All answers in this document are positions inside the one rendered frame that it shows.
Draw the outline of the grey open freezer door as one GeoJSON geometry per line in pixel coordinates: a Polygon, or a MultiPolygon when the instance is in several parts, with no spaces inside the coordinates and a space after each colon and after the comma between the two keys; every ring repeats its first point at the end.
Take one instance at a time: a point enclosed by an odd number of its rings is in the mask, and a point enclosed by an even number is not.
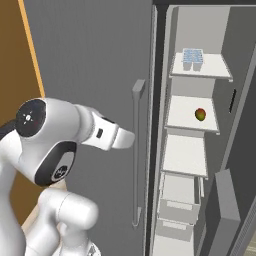
{"type": "Polygon", "coordinates": [[[216,173],[230,170],[241,219],[228,256],[242,256],[241,242],[256,216],[256,6],[230,9],[222,55],[233,81],[218,80],[213,91],[220,134],[206,137],[209,180],[194,231],[195,256],[207,256],[211,245],[207,210],[216,173]]]}

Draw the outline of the white freezer shelf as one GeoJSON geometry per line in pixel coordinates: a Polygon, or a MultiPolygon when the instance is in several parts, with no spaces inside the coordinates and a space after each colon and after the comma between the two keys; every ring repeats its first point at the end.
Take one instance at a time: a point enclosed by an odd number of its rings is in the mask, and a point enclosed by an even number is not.
{"type": "Polygon", "coordinates": [[[207,177],[204,139],[200,137],[168,135],[162,169],[174,173],[207,177]]]}
{"type": "Polygon", "coordinates": [[[199,71],[193,69],[184,70],[182,62],[182,53],[176,53],[172,60],[169,71],[169,77],[199,77],[211,79],[226,79],[233,81],[233,76],[229,67],[221,54],[205,54],[204,62],[199,71]]]}
{"type": "Polygon", "coordinates": [[[165,126],[218,134],[219,125],[213,100],[211,98],[173,95],[169,101],[165,126]],[[205,111],[206,116],[203,121],[196,118],[195,112],[197,109],[205,111]]]}

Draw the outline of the white freezer drawer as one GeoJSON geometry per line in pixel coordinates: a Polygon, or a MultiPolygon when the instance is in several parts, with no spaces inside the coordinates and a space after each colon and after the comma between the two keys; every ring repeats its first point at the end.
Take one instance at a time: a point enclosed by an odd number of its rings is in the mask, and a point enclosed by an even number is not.
{"type": "Polygon", "coordinates": [[[190,224],[158,219],[156,234],[172,239],[189,241],[192,236],[193,228],[194,226],[190,224]]]}
{"type": "Polygon", "coordinates": [[[162,219],[194,225],[201,207],[197,177],[161,174],[158,214],[162,219]]]}

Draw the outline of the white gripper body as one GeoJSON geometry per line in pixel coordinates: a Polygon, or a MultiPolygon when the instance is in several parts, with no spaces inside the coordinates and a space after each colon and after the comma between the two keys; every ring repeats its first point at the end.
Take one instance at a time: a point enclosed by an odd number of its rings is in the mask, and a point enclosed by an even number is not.
{"type": "Polygon", "coordinates": [[[133,132],[119,127],[112,147],[114,149],[127,149],[133,145],[134,140],[135,134],[133,132]]]}

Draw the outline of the red green mango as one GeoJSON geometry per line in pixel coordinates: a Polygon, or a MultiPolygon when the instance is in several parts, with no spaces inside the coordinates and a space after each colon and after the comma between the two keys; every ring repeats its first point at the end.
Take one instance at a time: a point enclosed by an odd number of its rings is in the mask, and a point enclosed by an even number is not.
{"type": "Polygon", "coordinates": [[[204,109],[202,108],[198,108],[195,111],[195,117],[199,120],[199,121],[204,121],[206,118],[206,112],[204,109]]]}

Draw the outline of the grey door bin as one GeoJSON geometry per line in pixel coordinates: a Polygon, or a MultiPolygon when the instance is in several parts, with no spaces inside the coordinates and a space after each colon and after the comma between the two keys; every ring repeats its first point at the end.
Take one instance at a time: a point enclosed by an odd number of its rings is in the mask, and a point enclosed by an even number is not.
{"type": "Polygon", "coordinates": [[[240,214],[230,170],[215,174],[209,216],[210,248],[207,256],[228,256],[233,238],[240,225],[240,214]]]}

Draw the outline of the brown wooden cabinet panel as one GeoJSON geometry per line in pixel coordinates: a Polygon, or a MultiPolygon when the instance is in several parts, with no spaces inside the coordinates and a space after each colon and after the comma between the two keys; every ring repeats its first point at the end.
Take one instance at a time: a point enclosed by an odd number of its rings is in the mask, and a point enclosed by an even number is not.
{"type": "Polygon", "coordinates": [[[0,127],[44,88],[24,0],[0,0],[0,127]]]}

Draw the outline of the grey fridge door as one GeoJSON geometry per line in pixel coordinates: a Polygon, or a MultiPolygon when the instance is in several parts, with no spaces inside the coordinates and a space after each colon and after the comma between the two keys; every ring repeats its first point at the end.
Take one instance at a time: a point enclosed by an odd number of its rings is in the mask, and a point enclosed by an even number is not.
{"type": "MultiPolygon", "coordinates": [[[[24,0],[48,97],[91,106],[133,128],[132,88],[150,69],[152,0],[24,0]]],[[[148,99],[140,100],[138,204],[145,194],[148,99]]],[[[99,219],[89,236],[102,256],[143,256],[134,228],[133,149],[79,146],[69,191],[93,200],[99,219]]]]}

